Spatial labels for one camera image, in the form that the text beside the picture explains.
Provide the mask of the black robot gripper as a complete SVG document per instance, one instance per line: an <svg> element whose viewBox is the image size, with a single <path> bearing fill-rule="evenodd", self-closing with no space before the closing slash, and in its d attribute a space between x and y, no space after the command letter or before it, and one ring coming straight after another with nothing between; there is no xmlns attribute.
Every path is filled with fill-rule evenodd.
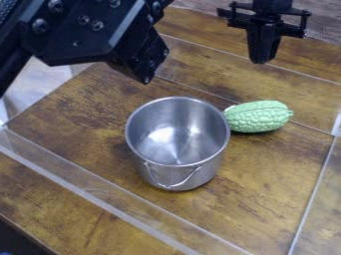
<svg viewBox="0 0 341 255"><path fill-rule="evenodd" d="M292 0L251 0L250 3L232 1L227 9L216 9L216 16L227 20L230 27L246 30L248 59L254 64L274 59L280 36L306 36L310 15L307 10L292 7ZM299 24L284 23L283 16L299 17Z"/></svg>

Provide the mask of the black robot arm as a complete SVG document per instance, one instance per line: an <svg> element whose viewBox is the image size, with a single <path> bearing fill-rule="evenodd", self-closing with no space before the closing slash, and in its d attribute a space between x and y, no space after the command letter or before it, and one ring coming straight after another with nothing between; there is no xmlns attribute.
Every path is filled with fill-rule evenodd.
<svg viewBox="0 0 341 255"><path fill-rule="evenodd" d="M103 62L145 84L169 53L155 23L173 0L0 0L0 98L30 58L45 65ZM231 2L216 16L246 31L248 59L275 58L302 38L310 12L292 0Z"/></svg>

